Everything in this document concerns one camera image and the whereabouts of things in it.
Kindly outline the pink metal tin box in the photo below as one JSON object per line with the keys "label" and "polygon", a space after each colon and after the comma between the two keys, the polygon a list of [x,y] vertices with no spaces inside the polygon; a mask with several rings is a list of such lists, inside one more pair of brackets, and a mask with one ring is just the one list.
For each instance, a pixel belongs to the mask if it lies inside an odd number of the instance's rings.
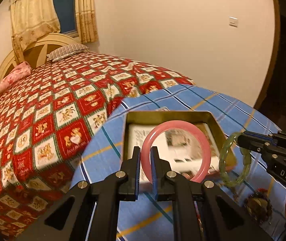
{"label": "pink metal tin box", "polygon": [[[197,123],[207,124],[214,137],[218,151],[222,149],[223,143],[225,142],[225,135],[222,128],[209,111],[168,111],[165,109],[157,111],[131,111],[125,116],[121,160],[126,160],[123,158],[123,151],[124,148],[128,146],[128,127],[130,124],[152,125],[156,127],[157,125],[170,120],[183,120],[194,125]],[[214,174],[208,173],[207,178],[219,178],[219,169],[218,172]]]}

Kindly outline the right yellow curtain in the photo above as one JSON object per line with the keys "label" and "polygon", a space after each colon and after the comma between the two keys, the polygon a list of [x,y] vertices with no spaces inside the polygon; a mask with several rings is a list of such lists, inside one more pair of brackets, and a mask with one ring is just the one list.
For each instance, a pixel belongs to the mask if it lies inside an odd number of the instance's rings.
{"label": "right yellow curtain", "polygon": [[98,40],[94,0],[75,0],[76,24],[82,44]]}

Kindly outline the green jade bangle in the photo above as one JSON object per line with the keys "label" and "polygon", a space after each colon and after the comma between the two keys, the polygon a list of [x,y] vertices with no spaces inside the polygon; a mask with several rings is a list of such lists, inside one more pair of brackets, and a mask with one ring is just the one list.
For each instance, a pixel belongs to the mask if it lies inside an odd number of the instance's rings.
{"label": "green jade bangle", "polygon": [[228,155],[228,149],[232,146],[234,142],[237,142],[238,137],[241,135],[241,132],[234,132],[232,133],[223,143],[223,147],[219,154],[219,174],[221,177],[221,180],[228,188],[234,188],[240,184],[246,179],[250,172],[252,158],[251,158],[251,151],[248,149],[245,149],[243,147],[240,147],[241,154],[243,156],[243,170],[242,173],[238,176],[237,179],[231,180],[229,175],[226,172],[226,159]]}

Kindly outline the yellow curtain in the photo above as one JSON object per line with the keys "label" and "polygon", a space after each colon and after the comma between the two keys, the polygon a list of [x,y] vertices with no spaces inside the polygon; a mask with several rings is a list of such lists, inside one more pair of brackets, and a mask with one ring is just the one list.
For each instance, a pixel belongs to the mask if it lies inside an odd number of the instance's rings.
{"label": "yellow curtain", "polygon": [[75,0],[76,24],[82,44],[98,40],[94,0]]}
{"label": "yellow curtain", "polygon": [[18,63],[28,46],[49,33],[60,32],[53,0],[10,0],[11,39]]}

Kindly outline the white wall switch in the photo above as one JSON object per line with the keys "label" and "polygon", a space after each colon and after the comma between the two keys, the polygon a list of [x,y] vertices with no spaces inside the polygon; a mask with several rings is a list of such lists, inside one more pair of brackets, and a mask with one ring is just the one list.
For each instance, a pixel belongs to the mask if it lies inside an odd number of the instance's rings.
{"label": "white wall switch", "polygon": [[232,17],[232,16],[229,17],[229,25],[230,26],[237,28],[238,27],[238,23],[239,23],[238,18]]}

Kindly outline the red patterned bedspread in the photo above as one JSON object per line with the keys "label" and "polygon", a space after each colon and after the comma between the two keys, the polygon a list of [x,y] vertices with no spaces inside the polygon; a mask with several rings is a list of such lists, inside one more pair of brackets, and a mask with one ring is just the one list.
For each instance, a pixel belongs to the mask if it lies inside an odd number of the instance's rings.
{"label": "red patterned bedspread", "polygon": [[82,52],[36,67],[0,95],[0,239],[22,233],[70,188],[80,155],[125,97],[193,80]]}

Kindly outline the pink floral pillow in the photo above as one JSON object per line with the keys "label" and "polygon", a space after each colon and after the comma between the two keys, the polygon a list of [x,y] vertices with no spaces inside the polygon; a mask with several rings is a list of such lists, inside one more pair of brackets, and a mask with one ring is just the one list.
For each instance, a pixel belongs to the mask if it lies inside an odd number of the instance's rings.
{"label": "pink floral pillow", "polygon": [[0,94],[8,90],[14,83],[31,74],[31,66],[27,61],[20,63],[0,81]]}

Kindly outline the cream wooden headboard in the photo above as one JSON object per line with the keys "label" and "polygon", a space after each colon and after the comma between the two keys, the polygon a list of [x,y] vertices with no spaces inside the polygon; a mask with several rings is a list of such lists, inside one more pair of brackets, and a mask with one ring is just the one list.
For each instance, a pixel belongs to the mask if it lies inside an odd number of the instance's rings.
{"label": "cream wooden headboard", "polygon": [[[73,38],[69,35],[61,33],[50,33],[42,39],[36,41],[27,47],[23,52],[25,60],[30,64],[31,68],[43,65],[47,60],[47,54],[56,50],[61,46],[69,44],[79,44],[79,38]],[[9,72],[17,65],[15,54],[12,50],[0,65],[0,81],[9,74]]]}

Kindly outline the paper card in tin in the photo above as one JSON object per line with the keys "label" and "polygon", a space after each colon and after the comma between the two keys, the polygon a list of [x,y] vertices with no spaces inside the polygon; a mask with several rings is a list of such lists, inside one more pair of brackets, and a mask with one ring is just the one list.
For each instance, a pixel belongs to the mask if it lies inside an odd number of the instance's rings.
{"label": "paper card in tin", "polygon": [[[209,174],[218,172],[219,151],[210,128],[205,123],[196,126],[204,133],[210,145],[211,163]],[[128,127],[128,146],[124,148],[123,158],[132,158],[134,147],[141,147],[146,136],[154,128],[152,125],[130,124]],[[159,135],[153,143],[158,148],[159,157],[167,160],[171,168],[192,178],[202,163],[200,143],[185,130],[167,130]]]}

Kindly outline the blue plaid cloth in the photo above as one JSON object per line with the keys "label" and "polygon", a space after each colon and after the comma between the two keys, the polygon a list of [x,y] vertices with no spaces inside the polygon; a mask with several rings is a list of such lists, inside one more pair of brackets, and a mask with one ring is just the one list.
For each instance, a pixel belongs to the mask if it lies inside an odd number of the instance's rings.
{"label": "blue plaid cloth", "polygon": [[[278,127],[267,117],[242,101],[192,85],[176,85],[136,98],[125,98],[106,123],[95,133],[82,154],[72,184],[91,183],[118,171],[121,164],[125,116],[138,110],[209,111],[226,136],[236,131],[270,134]],[[266,189],[273,207],[272,217],[262,228],[274,240],[285,236],[284,207],[286,188],[266,172],[258,153],[252,153],[251,171],[237,187],[237,203],[257,189]],[[173,213],[169,202],[156,202],[150,193],[142,193],[135,202],[122,202],[119,207],[118,240],[172,240]]]}

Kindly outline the window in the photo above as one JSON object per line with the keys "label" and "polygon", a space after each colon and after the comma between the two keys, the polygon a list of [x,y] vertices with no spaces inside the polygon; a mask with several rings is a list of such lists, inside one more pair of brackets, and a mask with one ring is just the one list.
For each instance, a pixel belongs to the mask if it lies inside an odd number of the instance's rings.
{"label": "window", "polygon": [[78,37],[75,0],[53,0],[53,3],[60,22],[60,33]]}

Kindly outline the left yellow curtain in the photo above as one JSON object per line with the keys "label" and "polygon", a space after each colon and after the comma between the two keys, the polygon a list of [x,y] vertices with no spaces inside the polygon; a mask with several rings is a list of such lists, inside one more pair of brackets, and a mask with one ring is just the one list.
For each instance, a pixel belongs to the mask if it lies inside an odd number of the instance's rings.
{"label": "left yellow curtain", "polygon": [[10,0],[11,39],[18,63],[28,46],[49,33],[60,32],[53,0]]}

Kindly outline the grey checked pillow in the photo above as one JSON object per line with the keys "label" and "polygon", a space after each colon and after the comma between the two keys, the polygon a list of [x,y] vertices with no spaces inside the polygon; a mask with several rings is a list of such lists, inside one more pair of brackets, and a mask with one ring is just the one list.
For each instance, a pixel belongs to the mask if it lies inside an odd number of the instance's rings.
{"label": "grey checked pillow", "polygon": [[65,56],[66,54],[83,51],[85,49],[88,49],[88,47],[83,45],[83,44],[65,45],[65,46],[59,47],[59,48],[51,51],[49,54],[47,54],[47,60],[52,61],[52,60],[56,59],[57,57],[62,57],[62,56]]}

